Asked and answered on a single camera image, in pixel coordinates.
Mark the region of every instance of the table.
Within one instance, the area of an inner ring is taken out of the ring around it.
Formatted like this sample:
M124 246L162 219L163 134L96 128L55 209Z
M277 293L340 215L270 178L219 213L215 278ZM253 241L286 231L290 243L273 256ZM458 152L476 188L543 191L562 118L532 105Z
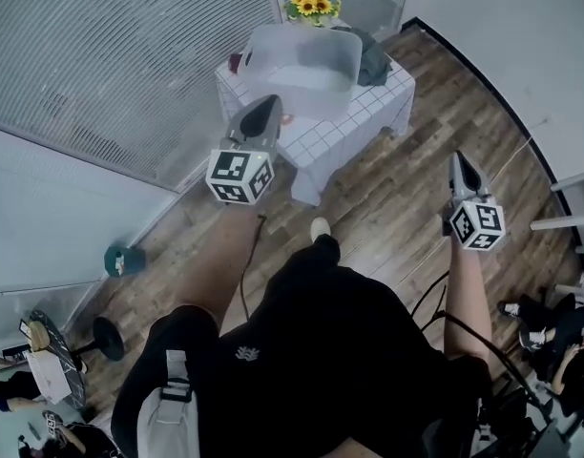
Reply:
M360 153L384 127L395 135L406 133L415 80L395 61L391 60L391 66L384 86L354 87L347 112L338 120L283 116L277 149L297 169L292 198L319 205L321 193L334 172ZM255 97L229 71L228 63L216 69L216 80L222 115L228 122Z
M82 382L82 376L75 368L72 352L67 347L63 336L61 336L61 333L51 319L41 310L33 310L30 314L30 321L41 322L48 331L51 342L45 349L56 355L60 360L65 379L70 385L70 390L72 391L72 394L64 400L78 410L84 408L84 405L86 405L86 392L84 389L84 383Z

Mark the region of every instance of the plastic bin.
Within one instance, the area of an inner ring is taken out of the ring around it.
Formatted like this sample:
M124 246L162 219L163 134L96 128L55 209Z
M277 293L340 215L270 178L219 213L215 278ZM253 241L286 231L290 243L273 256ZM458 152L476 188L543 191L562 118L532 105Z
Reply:
M349 106L361 57L351 32L273 24L254 29L238 74L253 98L276 94L286 114L332 120Z

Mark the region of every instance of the green leaf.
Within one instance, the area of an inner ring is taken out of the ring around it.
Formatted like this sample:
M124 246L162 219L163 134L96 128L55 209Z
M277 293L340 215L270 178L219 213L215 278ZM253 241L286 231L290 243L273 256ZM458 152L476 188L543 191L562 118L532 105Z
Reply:
M290 17L298 17L301 15L299 8L292 2L285 6L285 11Z

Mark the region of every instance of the trash can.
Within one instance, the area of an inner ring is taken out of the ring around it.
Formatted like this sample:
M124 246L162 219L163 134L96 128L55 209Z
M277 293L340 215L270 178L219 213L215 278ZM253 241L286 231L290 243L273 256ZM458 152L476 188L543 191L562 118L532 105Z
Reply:
M126 277L145 269L146 252L139 248L111 246L105 252L103 260L111 277Z

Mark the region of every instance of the white shoe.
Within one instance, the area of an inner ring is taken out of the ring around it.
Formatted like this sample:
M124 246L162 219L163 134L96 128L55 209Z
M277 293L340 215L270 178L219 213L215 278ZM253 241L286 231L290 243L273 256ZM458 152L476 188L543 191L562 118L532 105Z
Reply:
M311 222L311 242L315 242L322 234L330 236L330 224L324 218L315 218Z

